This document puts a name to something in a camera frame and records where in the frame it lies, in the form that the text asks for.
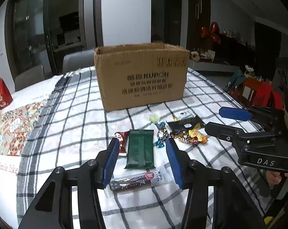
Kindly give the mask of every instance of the green wrapper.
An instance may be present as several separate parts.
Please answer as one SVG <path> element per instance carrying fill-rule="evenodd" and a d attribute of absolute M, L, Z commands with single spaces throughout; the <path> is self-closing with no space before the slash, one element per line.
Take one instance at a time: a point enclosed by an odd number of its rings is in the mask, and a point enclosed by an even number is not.
<path fill-rule="evenodd" d="M 130 130 L 125 169 L 154 169 L 153 130 Z"/>

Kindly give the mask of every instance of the cardboard box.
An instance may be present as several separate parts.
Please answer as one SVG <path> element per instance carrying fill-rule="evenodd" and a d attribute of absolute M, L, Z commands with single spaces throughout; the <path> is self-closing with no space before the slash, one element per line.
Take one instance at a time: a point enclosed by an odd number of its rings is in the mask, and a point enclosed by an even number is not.
<path fill-rule="evenodd" d="M 106 111 L 181 99 L 189 51 L 164 43 L 99 47 L 94 62 Z"/>

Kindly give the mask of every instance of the red cloth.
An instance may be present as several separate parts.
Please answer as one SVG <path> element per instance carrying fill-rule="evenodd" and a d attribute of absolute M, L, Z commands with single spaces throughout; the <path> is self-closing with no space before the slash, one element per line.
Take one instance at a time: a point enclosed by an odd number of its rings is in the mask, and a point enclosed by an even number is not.
<path fill-rule="evenodd" d="M 256 106 L 268 106 L 269 101 L 271 101 L 272 107 L 283 109 L 280 93 L 272 90 L 270 83 L 263 82 L 256 91 L 256 95 L 252 104 Z"/>
<path fill-rule="evenodd" d="M 5 82 L 0 78 L 0 109 L 7 107 L 12 102 L 12 97 Z"/>

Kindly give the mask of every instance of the red gift bag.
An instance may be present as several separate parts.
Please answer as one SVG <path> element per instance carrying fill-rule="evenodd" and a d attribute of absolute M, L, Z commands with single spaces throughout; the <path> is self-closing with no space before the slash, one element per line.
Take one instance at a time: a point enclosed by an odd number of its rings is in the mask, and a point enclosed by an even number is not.
<path fill-rule="evenodd" d="M 2 78 L 0 78 L 0 109 L 7 107 L 12 102 L 12 96 Z"/>

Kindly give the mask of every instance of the screw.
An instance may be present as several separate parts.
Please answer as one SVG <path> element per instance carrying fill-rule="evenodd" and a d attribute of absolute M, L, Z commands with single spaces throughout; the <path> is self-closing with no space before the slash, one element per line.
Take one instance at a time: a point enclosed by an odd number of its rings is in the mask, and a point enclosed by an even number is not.
<path fill-rule="evenodd" d="M 230 173 L 232 170 L 229 167 L 224 167 L 223 171 L 226 173 Z"/>
<path fill-rule="evenodd" d="M 88 161 L 88 165 L 93 166 L 96 164 L 96 160 L 95 159 L 91 159 Z"/>
<path fill-rule="evenodd" d="M 190 162 L 189 162 L 190 165 L 192 166 L 195 166 L 196 165 L 196 160 L 192 159 Z"/>
<path fill-rule="evenodd" d="M 55 170 L 55 172 L 56 172 L 57 174 L 61 173 L 61 170 L 60 170 L 60 169 L 61 169 L 61 167 L 57 167 L 56 170 Z"/>

